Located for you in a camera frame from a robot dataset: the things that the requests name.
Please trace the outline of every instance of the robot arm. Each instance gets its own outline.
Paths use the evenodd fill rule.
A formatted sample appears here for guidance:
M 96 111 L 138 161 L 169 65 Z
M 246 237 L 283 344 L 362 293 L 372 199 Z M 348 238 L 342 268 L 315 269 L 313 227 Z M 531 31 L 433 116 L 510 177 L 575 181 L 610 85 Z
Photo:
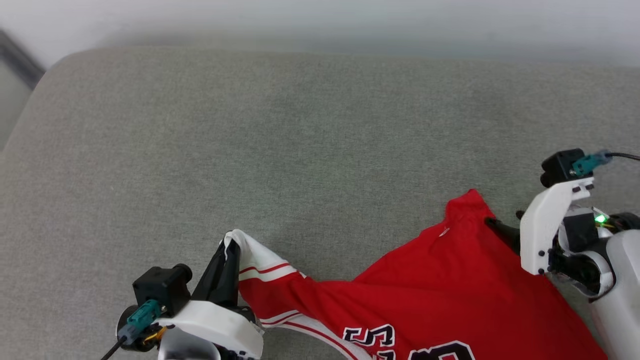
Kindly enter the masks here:
M 133 283 L 138 301 L 120 317 L 119 347 L 146 352 L 158 347 L 158 359 L 258 360 L 263 331 L 247 306 L 238 306 L 240 247 L 221 243 L 190 294 L 191 269 L 152 267 Z
M 608 163 L 608 154 L 556 153 L 542 166 L 548 189 L 521 214 L 519 232 L 496 219 L 487 223 L 520 255 L 524 270 L 569 278 L 589 298 L 610 359 L 640 359 L 640 218 L 573 204 L 590 196 L 591 171 Z

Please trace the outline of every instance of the gray couch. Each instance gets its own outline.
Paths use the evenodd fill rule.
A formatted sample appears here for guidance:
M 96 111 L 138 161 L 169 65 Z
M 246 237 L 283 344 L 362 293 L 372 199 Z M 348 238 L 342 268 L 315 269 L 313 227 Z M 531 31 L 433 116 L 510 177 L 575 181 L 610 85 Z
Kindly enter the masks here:
M 469 188 L 515 225 L 552 153 L 640 152 L 639 99 L 638 69 L 185 47 L 69 56 L 1 154 L 1 357 L 99 358 L 135 278 L 179 262 L 199 278 L 229 229 L 325 280 L 354 278 Z M 640 213 L 639 176 L 616 160 L 589 201 Z M 264 359 L 340 358 L 287 330 L 264 340 Z

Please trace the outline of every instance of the black cable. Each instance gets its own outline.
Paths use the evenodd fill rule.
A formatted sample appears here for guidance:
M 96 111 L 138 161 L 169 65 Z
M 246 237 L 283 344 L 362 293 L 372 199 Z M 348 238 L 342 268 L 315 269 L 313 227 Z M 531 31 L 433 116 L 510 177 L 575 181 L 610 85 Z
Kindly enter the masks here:
M 124 342 L 127 341 L 127 337 L 126 336 L 122 336 L 118 342 L 116 343 L 116 345 L 113 345 L 113 347 L 111 349 L 109 349 L 109 351 L 107 351 L 106 354 L 104 354 L 104 356 L 102 357 L 102 359 L 100 360 L 107 360 L 109 359 L 114 352 L 116 352 L 116 350 L 118 350 L 120 348 L 120 346 L 122 344 L 124 344 Z
M 606 155 L 608 158 L 612 158 L 613 156 L 617 156 L 619 158 L 627 158 L 627 159 L 632 159 L 632 160 L 638 160 L 640 161 L 640 156 L 638 155 L 631 155 L 631 154 L 627 154 L 626 152 L 610 152 L 609 154 Z

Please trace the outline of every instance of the basketball jersey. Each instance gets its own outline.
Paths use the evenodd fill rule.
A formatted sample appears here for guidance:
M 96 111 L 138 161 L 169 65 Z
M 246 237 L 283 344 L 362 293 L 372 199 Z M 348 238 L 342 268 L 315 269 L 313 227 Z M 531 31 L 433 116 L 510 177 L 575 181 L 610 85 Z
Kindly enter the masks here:
M 315 281 L 240 230 L 239 289 L 265 328 L 319 338 L 348 359 L 606 359 L 543 275 L 520 268 L 471 190 L 444 221 L 353 281 Z

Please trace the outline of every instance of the red stripe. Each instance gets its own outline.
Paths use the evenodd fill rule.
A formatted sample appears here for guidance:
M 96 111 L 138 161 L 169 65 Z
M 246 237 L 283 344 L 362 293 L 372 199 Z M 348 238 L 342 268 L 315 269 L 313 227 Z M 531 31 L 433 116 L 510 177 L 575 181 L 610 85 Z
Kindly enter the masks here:
M 273 325 L 275 323 L 282 322 L 282 321 L 284 321 L 286 319 L 289 319 L 289 318 L 291 318 L 293 316 L 298 316 L 298 315 L 300 315 L 300 313 L 294 313 L 294 314 L 291 314 L 291 315 L 287 315 L 287 316 L 283 317 L 282 319 L 280 319 L 278 321 L 274 321 L 274 322 L 263 322 L 262 320 L 260 320 L 260 323 L 262 323 L 262 325 Z
M 293 327 L 299 327 L 300 329 L 305 329 L 306 331 L 310 331 L 310 332 L 314 332 L 320 336 L 322 336 L 323 338 L 331 341 L 332 343 L 336 344 L 338 347 L 340 347 L 341 349 L 343 349 L 347 354 L 349 354 L 351 356 L 351 358 L 353 360 L 358 360 L 358 358 L 356 357 L 356 355 L 353 355 L 349 349 L 347 349 L 346 347 L 344 347 L 343 344 L 339 343 L 338 341 L 335 341 L 334 339 L 330 338 L 329 336 L 327 336 L 325 333 L 320 332 L 318 330 L 315 330 L 311 327 L 306 327 L 304 325 L 300 325 L 300 324 L 296 324 L 296 323 L 292 323 L 292 322 L 285 322 L 285 325 L 289 325 L 289 326 L 293 326 Z
M 284 263 L 284 264 L 276 265 L 276 266 L 274 266 L 273 268 L 268 268 L 268 269 L 266 269 L 266 270 L 258 270 L 255 266 L 251 266 L 250 268 L 246 268 L 246 269 L 242 270 L 241 272 L 239 272 L 239 273 L 238 273 L 238 275 L 239 275 L 239 274 L 241 274 L 241 273 L 243 273 L 243 272 L 247 272 L 247 271 L 249 271 L 249 270 L 255 270 L 255 271 L 257 271 L 257 272 L 258 272 L 258 273 L 260 273 L 260 274 L 264 274 L 264 273 L 266 273 L 266 272 L 270 272 L 270 271 L 273 271 L 273 270 L 277 270 L 277 269 L 279 269 L 279 268 L 283 268 L 283 267 L 285 267 L 285 266 L 287 266 L 287 265 L 289 265 L 289 263 Z

